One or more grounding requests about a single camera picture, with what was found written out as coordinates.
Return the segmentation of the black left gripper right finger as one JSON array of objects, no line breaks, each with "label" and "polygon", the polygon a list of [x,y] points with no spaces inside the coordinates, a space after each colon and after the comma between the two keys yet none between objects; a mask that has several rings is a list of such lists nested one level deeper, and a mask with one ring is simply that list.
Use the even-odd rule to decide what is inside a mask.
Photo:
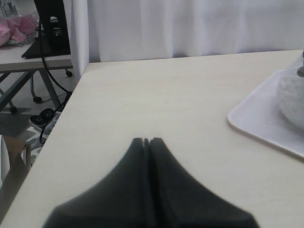
[{"label": "black left gripper right finger", "polygon": [[173,156],[163,139],[149,144],[149,177],[160,228],[257,228],[249,212],[204,187]]}]

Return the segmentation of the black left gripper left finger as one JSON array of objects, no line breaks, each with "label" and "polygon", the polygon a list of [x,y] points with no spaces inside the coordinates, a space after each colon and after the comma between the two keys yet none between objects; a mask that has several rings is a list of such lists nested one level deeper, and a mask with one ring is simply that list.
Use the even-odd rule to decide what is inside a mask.
[{"label": "black left gripper left finger", "polygon": [[150,228],[148,141],[134,138],[123,158],[100,182],[57,206],[45,228]]}]

